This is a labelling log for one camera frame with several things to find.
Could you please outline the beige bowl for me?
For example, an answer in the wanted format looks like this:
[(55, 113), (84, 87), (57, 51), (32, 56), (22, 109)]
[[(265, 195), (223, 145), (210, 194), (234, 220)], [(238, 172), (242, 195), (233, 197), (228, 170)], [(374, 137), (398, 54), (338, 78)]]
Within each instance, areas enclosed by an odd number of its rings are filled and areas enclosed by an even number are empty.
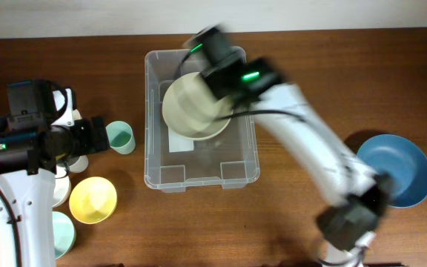
[(196, 141), (210, 139), (228, 126), (233, 104), (228, 97), (218, 100), (201, 73), (185, 74), (166, 90), (162, 116), (176, 134)]

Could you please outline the cream cup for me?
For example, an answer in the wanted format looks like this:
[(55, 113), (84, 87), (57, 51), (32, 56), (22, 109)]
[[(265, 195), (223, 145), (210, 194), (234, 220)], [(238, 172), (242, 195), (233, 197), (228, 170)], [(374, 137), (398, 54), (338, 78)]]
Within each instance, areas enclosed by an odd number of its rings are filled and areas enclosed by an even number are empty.
[(78, 110), (73, 110), (72, 114), (73, 114), (74, 121), (82, 119), (82, 116)]

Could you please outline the grey cup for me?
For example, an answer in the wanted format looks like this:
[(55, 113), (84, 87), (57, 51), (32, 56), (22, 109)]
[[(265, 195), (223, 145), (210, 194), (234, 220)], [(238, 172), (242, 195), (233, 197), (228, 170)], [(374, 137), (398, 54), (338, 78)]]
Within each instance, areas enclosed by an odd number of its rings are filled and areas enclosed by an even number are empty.
[(69, 158), (57, 164), (56, 174), (59, 176), (64, 176), (67, 174), (67, 172), (70, 174), (81, 173), (88, 167), (88, 163), (87, 156)]

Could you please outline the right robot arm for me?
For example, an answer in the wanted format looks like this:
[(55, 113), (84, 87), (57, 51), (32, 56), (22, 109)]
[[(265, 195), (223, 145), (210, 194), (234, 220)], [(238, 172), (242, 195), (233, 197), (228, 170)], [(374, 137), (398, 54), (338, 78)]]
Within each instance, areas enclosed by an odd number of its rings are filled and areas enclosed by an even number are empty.
[(321, 266), (363, 266), (391, 200), (394, 182), (360, 161), (310, 106), (299, 86), (265, 57), (246, 61), (217, 26), (186, 41), (207, 65), (200, 79), (233, 115), (254, 116), (313, 178), (329, 206), (316, 218), (324, 242)]

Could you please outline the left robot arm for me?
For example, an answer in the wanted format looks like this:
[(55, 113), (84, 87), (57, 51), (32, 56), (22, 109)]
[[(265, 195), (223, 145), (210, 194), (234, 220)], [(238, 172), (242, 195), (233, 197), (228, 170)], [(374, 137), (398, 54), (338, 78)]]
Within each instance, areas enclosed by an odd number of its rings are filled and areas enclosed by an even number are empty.
[(109, 148), (102, 117), (75, 119), (76, 93), (46, 79), (7, 86), (0, 121), (0, 266), (54, 266), (56, 167)]

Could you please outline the blue bowl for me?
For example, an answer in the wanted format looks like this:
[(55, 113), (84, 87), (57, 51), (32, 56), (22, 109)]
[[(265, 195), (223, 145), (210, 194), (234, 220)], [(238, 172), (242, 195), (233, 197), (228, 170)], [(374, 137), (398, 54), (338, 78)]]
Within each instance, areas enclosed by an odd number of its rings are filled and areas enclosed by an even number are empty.
[(357, 156), (375, 171), (391, 175), (392, 207), (414, 207), (427, 198), (427, 156), (410, 140), (377, 135), (360, 146)]

